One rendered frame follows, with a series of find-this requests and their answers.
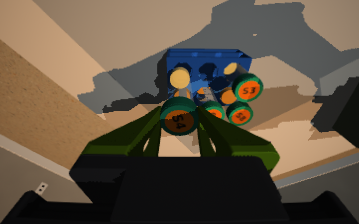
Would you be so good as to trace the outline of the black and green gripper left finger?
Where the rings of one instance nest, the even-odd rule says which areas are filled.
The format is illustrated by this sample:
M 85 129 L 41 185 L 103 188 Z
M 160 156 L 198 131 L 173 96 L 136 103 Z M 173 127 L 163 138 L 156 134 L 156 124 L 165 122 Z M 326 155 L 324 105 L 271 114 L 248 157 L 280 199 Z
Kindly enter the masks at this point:
M 162 129 L 160 113 L 161 106 L 157 106 L 143 117 L 89 141 L 80 155 L 158 156 Z

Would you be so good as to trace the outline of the sample tube with orange liquid and dark green cap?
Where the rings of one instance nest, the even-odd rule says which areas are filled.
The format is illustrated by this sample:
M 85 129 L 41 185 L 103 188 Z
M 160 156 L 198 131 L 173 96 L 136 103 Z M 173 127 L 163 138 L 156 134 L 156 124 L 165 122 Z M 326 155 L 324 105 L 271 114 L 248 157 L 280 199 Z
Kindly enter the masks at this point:
M 240 102 L 234 96 L 232 87 L 226 87 L 220 92 L 220 99 L 226 110 L 230 123 L 236 126 L 247 124 L 253 118 L 253 110 L 246 102 Z

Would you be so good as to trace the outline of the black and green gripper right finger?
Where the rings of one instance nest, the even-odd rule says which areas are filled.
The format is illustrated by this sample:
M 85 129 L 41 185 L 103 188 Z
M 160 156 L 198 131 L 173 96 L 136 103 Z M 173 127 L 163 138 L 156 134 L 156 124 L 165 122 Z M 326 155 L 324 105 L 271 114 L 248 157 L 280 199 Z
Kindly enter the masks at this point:
M 216 117 L 201 106 L 197 109 L 200 156 L 256 156 L 272 172 L 280 155 L 270 141 Z

